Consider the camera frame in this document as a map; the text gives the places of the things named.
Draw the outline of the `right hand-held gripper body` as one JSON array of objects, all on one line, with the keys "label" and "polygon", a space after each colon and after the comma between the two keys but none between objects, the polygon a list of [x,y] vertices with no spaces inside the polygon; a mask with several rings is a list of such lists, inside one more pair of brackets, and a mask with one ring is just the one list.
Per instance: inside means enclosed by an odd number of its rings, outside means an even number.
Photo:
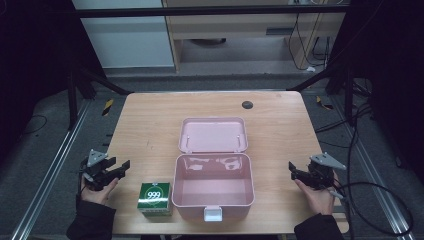
[{"label": "right hand-held gripper body", "polygon": [[331,187],[334,183],[334,170],[346,170],[347,167],[327,152],[312,155],[308,170],[311,175],[309,186],[321,190]]}]

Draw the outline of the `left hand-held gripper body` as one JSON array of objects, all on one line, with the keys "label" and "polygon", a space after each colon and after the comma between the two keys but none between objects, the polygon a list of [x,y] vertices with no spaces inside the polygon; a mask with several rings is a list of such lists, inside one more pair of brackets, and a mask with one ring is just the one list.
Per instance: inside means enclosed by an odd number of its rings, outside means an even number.
[{"label": "left hand-held gripper body", "polygon": [[104,167],[106,159],[107,153],[91,149],[88,157],[82,161],[80,172],[91,190],[100,191],[112,181],[107,179],[107,173],[110,171]]}]

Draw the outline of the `green and white medicine box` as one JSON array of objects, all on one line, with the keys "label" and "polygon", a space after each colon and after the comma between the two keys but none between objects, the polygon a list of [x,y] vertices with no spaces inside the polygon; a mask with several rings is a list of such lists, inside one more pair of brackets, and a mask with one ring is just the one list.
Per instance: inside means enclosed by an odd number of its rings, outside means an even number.
[{"label": "green and white medicine box", "polygon": [[173,207],[170,195],[169,182],[144,182],[141,184],[137,209],[145,217],[171,216]]}]

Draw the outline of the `pink plastic storage box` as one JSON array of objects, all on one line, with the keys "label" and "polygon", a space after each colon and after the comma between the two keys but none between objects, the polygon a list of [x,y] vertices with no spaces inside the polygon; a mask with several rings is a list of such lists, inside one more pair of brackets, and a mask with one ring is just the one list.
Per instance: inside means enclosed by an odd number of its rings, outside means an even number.
[{"label": "pink plastic storage box", "polygon": [[182,218],[221,222],[247,216],[255,200],[245,122],[240,117],[182,122],[172,202]]}]

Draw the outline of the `person's left hand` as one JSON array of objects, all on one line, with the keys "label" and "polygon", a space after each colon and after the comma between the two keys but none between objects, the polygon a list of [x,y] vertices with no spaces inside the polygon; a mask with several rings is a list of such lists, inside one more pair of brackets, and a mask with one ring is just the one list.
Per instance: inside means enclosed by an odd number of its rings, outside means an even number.
[{"label": "person's left hand", "polygon": [[100,191],[90,190],[86,183],[85,178],[81,178],[81,199],[83,201],[92,202],[100,205],[105,205],[110,193],[118,185],[119,179],[113,179],[107,186]]}]

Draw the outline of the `person's right hand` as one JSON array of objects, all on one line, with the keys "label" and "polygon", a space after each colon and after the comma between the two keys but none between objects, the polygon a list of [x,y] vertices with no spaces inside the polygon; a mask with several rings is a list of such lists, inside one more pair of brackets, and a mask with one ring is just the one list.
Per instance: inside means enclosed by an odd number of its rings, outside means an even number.
[{"label": "person's right hand", "polygon": [[314,214],[332,215],[335,203],[334,188],[314,190],[296,179],[296,185],[305,195],[308,205]]}]

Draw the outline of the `yellow and black tape strip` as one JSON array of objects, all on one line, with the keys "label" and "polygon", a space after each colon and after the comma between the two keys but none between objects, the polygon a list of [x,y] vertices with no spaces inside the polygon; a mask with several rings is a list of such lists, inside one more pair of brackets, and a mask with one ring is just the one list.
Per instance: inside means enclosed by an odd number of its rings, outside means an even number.
[{"label": "yellow and black tape strip", "polygon": [[103,111],[102,111],[102,116],[108,115],[113,103],[114,103],[114,99],[108,99],[106,101],[105,106],[104,106]]},{"label": "yellow and black tape strip", "polygon": [[329,96],[317,96],[316,102],[323,108],[327,110],[333,110],[333,104]]}]

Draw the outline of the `dark curtain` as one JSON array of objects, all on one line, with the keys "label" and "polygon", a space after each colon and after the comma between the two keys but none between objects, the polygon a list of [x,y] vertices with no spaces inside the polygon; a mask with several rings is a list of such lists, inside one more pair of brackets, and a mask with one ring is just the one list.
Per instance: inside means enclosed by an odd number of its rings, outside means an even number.
[{"label": "dark curtain", "polygon": [[350,0],[330,61],[372,83],[398,157],[424,184],[424,0]]},{"label": "dark curtain", "polygon": [[36,103],[67,88],[67,66],[54,48],[57,32],[79,64],[103,77],[82,21],[40,13],[73,11],[72,0],[0,0],[0,166],[23,134]]}]

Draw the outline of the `white cabinet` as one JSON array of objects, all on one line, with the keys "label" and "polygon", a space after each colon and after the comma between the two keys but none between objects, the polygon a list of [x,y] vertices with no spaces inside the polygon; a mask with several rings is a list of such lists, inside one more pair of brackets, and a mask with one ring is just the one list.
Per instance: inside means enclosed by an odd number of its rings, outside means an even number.
[{"label": "white cabinet", "polygon": [[[72,0],[77,10],[160,8],[161,0]],[[173,67],[165,18],[82,18],[104,69]]]}]

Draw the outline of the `light wooden desk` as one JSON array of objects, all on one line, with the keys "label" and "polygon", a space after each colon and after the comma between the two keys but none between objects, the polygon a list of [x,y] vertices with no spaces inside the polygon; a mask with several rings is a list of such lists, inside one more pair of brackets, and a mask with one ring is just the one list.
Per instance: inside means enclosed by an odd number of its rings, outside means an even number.
[{"label": "light wooden desk", "polygon": [[[165,7],[339,5],[350,0],[161,0]],[[245,14],[168,16],[175,46],[188,39],[283,36],[296,67],[312,64],[312,49],[319,38],[338,35],[343,13]]]}]

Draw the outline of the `aluminium floor rail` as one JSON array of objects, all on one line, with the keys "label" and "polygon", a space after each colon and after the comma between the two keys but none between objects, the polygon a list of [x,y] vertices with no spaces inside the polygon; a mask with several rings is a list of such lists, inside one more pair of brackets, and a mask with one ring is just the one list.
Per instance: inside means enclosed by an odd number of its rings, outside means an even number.
[{"label": "aluminium floor rail", "polygon": [[27,240],[30,232],[39,217],[41,210],[51,192],[59,172],[75,142],[75,139],[85,121],[91,100],[83,100],[81,108],[78,110],[77,120],[74,126],[67,131],[59,149],[56,152],[42,182],[40,183],[32,201],[25,214],[14,229],[10,240]]},{"label": "aluminium floor rail", "polygon": [[[342,105],[343,103],[335,99],[333,105],[337,113],[342,118],[345,130],[347,134],[351,137],[351,142],[348,147],[349,153],[347,158],[347,180],[345,187],[348,190],[347,199],[349,200],[351,211],[358,216],[362,221],[367,223],[370,227],[374,228],[376,231],[379,231],[382,234],[392,236],[397,240],[415,240],[415,237],[412,233],[414,227],[414,218],[409,207],[406,203],[396,195],[392,190],[390,190],[384,183],[380,174],[378,173],[376,167],[371,162],[362,141],[359,138],[356,127],[351,127],[346,120],[346,117],[343,114]],[[361,113],[365,113],[369,109],[369,106],[364,108],[359,107],[358,112],[353,114],[352,120],[357,121],[358,116]],[[351,160],[352,155],[356,156],[356,161],[361,165],[367,180],[352,182],[351,181]],[[376,224],[370,222],[366,216],[360,212],[360,208],[354,201],[352,197],[353,186],[368,186],[376,196],[379,206],[382,209],[383,213],[386,216],[386,219],[391,227],[391,230],[384,230],[379,228]]]}]

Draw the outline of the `black upright frame post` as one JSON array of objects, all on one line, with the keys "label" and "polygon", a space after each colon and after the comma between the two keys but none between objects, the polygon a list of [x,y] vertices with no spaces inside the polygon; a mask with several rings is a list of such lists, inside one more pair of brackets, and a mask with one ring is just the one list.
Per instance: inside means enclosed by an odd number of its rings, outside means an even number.
[{"label": "black upright frame post", "polygon": [[72,130],[78,120],[76,85],[74,82],[73,72],[67,77],[68,86],[68,105],[69,105],[69,130]]},{"label": "black upright frame post", "polygon": [[350,126],[353,125],[353,71],[350,67],[346,69],[345,81],[345,101],[344,101],[344,115]]}]

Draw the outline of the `black diagonal frame strut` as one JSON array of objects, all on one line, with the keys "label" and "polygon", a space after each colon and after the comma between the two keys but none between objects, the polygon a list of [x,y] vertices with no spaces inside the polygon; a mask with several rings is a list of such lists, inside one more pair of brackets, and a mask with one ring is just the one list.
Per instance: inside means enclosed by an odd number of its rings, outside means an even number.
[{"label": "black diagonal frame strut", "polygon": [[115,92],[117,94],[120,94],[120,95],[129,95],[129,94],[131,94],[131,91],[125,90],[125,89],[123,89],[123,88],[121,88],[121,87],[119,87],[119,86],[117,86],[117,85],[109,82],[106,78],[101,77],[99,75],[96,75],[95,73],[92,73],[92,72],[90,72],[87,69],[82,68],[80,70],[80,72],[84,76],[86,76],[86,77],[90,78],[91,80],[93,80],[93,81],[95,81],[95,82],[103,85],[104,87],[112,90],[113,92]]},{"label": "black diagonal frame strut", "polygon": [[340,90],[346,80],[348,67],[343,64],[329,64],[326,69],[310,77],[306,81],[288,88],[288,91],[301,92],[323,79],[328,79],[325,87],[327,93],[333,94]]}]

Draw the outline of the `black horizontal frame bar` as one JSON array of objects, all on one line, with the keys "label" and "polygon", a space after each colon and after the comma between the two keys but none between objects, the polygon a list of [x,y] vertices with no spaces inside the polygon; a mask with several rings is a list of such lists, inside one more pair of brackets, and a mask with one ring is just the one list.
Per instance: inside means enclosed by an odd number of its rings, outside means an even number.
[{"label": "black horizontal frame bar", "polygon": [[341,13],[350,5],[268,5],[268,6],[204,6],[131,9],[87,9],[75,10],[80,18],[107,17],[156,17],[156,16],[201,16],[243,14],[297,14],[297,13]]}]

